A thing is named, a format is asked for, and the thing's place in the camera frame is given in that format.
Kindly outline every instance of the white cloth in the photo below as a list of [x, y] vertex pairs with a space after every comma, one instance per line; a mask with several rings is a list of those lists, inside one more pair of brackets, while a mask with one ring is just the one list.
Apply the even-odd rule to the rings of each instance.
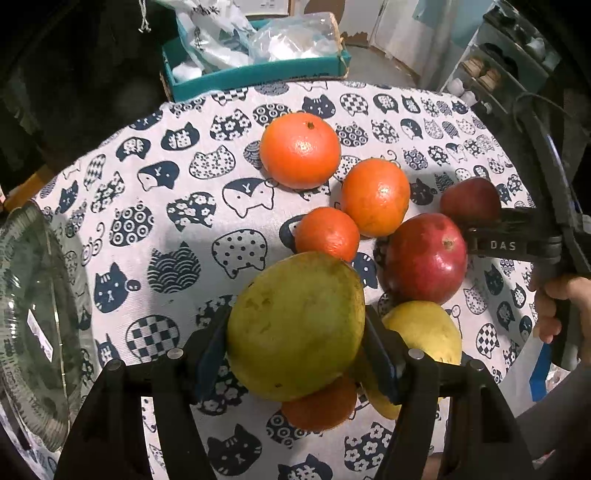
[[[258, 158], [266, 124], [299, 110], [324, 117], [342, 143], [337, 173], [306, 192], [266, 179]], [[261, 269], [292, 254], [299, 216], [338, 203], [349, 169], [380, 156], [396, 161], [412, 184], [407, 218], [436, 211], [446, 186], [474, 172], [499, 186], [506, 206], [528, 203], [503, 150], [457, 98], [360, 82], [276, 83], [166, 104], [60, 173], [36, 201], [63, 246], [74, 293], [90, 294], [101, 365], [116, 357], [149, 361], [183, 345]], [[375, 247], [376, 240], [362, 240], [354, 266], [366, 302], [383, 311], [383, 251]], [[498, 381], [535, 323], [529, 274], [526, 263], [471, 258], [462, 288], [444, 305], [464, 352]], [[151, 401], [144, 406], [154, 478], [165, 479]], [[364, 398], [351, 421], [323, 434], [295, 430], [279, 409], [220, 370], [212, 399], [193, 409], [220, 478], [373, 477], [395, 424]], [[443, 401], [434, 451], [443, 448], [447, 410]], [[229, 446], [232, 436], [239, 442]], [[46, 466], [38, 470], [51, 477], [57, 455], [35, 444], [34, 451]]]

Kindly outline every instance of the plastic bag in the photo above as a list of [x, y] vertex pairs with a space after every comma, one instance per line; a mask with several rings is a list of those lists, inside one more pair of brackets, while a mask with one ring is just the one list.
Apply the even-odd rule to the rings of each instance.
[[339, 27], [330, 12], [270, 20], [250, 44], [254, 63], [334, 56], [342, 50]]
[[178, 33], [191, 60], [205, 73], [249, 65], [255, 30], [233, 0], [157, 0], [177, 14]]

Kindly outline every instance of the screw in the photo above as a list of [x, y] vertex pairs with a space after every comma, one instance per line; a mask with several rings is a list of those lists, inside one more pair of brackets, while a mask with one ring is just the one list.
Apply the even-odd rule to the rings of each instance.
[[171, 348], [168, 352], [166, 352], [166, 356], [171, 360], [176, 360], [177, 358], [181, 358], [184, 352], [182, 348]]
[[470, 360], [468, 362], [468, 365], [470, 365], [477, 372], [482, 372], [486, 368], [486, 366], [485, 366], [484, 363], [482, 363], [480, 360], [477, 360], [475, 358], [473, 358], [472, 360]]
[[107, 370], [109, 370], [111, 372], [115, 372], [116, 370], [121, 368], [121, 365], [123, 365], [123, 362], [121, 360], [119, 360], [118, 358], [115, 358], [115, 359], [111, 360], [110, 362], [108, 362], [106, 367], [107, 367]]
[[423, 352], [422, 350], [419, 350], [418, 348], [411, 348], [408, 351], [408, 354], [410, 355], [411, 358], [414, 358], [415, 360], [420, 360], [421, 358], [423, 358], [425, 356], [425, 352]]

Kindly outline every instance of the glass bowl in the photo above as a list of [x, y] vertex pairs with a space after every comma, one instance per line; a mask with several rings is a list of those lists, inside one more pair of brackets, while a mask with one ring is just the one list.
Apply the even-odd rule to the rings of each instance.
[[0, 379], [15, 413], [52, 452], [80, 409], [77, 321], [60, 245], [27, 202], [0, 229]]

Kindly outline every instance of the mandarin orange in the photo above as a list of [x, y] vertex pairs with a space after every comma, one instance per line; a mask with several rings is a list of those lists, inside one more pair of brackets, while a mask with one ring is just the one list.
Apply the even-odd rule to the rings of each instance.
[[347, 420], [356, 403], [355, 382], [348, 375], [342, 375], [321, 390], [297, 400], [283, 402], [281, 411], [294, 427], [322, 432]]
[[357, 163], [345, 177], [341, 209], [357, 224], [361, 235], [386, 236], [404, 220], [410, 185], [404, 172], [383, 158]]
[[312, 210], [295, 229], [295, 250], [318, 251], [352, 262], [359, 246], [359, 229], [346, 213], [332, 207]]
[[265, 129], [259, 150], [269, 175], [292, 189], [313, 189], [339, 167], [340, 143], [332, 127], [311, 113], [288, 113]]

